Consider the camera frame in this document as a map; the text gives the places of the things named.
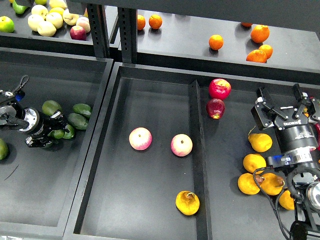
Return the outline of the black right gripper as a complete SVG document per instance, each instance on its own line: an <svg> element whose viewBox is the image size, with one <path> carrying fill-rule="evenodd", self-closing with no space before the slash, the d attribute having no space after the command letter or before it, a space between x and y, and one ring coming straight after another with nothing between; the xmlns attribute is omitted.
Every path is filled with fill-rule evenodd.
<svg viewBox="0 0 320 240"><path fill-rule="evenodd" d="M295 119L285 120L285 113L274 103L265 87L256 90L257 99L251 109L252 116L259 130L275 126L275 136L281 153L306 147L315 150L319 145L309 122L320 122L320 101L303 92L298 83L293 85L292 90L298 103L293 114Z"/></svg>

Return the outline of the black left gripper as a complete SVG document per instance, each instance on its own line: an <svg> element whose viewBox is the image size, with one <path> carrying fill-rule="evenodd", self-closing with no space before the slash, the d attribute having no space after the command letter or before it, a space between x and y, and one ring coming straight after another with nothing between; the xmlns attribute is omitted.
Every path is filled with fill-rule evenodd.
<svg viewBox="0 0 320 240"><path fill-rule="evenodd" d="M27 135L25 143L29 148L47 148L52 144L58 144L57 139L49 136L52 130L70 132L68 119L60 110L56 110L49 117L33 107L25 108L23 120L28 123L23 133Z"/></svg>

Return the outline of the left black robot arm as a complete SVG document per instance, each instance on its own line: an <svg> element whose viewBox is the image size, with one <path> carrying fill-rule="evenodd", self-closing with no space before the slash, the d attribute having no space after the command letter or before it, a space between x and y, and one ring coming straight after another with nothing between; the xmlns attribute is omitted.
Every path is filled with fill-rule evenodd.
<svg viewBox="0 0 320 240"><path fill-rule="evenodd" d="M0 127L26 134L25 143L30 148L44 148L55 140L53 131L70 133L69 123L60 110L46 115L36 108L20 105L28 81L29 76L24 75L16 88L0 91Z"/></svg>

